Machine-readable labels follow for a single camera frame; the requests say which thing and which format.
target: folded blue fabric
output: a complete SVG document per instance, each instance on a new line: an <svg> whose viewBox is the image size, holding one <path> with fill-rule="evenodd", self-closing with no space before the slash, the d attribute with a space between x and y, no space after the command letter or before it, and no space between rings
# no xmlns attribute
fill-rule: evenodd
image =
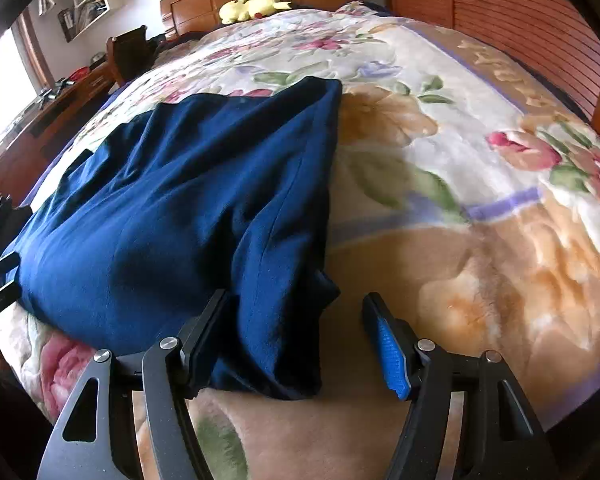
<svg viewBox="0 0 600 480"><path fill-rule="evenodd" d="M84 152L7 248L23 306L117 355L238 297L212 385L283 399L320 387L318 318L342 86L160 104Z"/></svg>

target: yellow plush toy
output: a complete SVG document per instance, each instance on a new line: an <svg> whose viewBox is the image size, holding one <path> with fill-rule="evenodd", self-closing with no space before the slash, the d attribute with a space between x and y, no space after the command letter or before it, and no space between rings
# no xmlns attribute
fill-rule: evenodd
<svg viewBox="0 0 600 480"><path fill-rule="evenodd" d="M220 7L219 14L223 25L231 25L253 18L264 18L279 10L290 9L290 3L280 0L234 0Z"/></svg>

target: floral blanket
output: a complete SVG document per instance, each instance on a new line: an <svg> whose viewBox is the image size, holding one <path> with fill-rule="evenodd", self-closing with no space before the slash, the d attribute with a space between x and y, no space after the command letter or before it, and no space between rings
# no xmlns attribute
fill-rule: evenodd
<svg viewBox="0 0 600 480"><path fill-rule="evenodd" d="M306 75L344 86L327 246L342 294L321 320L324 386L296 402L203 390L189 409L215 478L382 478L408 405L384 385L360 324L372 290L448 351L499 350L546 428L584 402L600 386L600 140L512 60L458 32L356 2L217 30L94 117L32 206L82 150L158 102L269 96ZM17 305L2 314L0 347L50 418L93 351ZM141 402L136 415L157 478Z"/></svg>

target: wooden dresser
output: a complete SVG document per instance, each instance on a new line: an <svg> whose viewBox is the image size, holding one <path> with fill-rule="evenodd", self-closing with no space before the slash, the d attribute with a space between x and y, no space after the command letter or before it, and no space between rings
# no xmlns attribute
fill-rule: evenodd
<svg viewBox="0 0 600 480"><path fill-rule="evenodd" d="M114 84L104 62L46 104L0 157L0 195L20 204L48 165L104 104Z"/></svg>

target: metal pin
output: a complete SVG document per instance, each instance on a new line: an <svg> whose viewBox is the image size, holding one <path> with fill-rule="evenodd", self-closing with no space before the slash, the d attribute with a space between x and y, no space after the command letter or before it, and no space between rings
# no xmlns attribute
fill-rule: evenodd
<svg viewBox="0 0 600 480"><path fill-rule="evenodd" d="M499 363L500 361L502 361L502 356L499 352L496 352L495 350L487 350L484 356L490 363Z"/></svg>
<svg viewBox="0 0 600 480"><path fill-rule="evenodd" d="M104 363L111 357L111 352L107 349L98 350L93 356L93 360L97 363Z"/></svg>
<svg viewBox="0 0 600 480"><path fill-rule="evenodd" d="M176 348L178 343L179 341L177 337L165 337L162 341L160 341L160 348L163 350L171 350L172 348Z"/></svg>
<svg viewBox="0 0 600 480"><path fill-rule="evenodd" d="M436 344L431 339L421 339L418 341L418 348L423 352L431 352Z"/></svg>

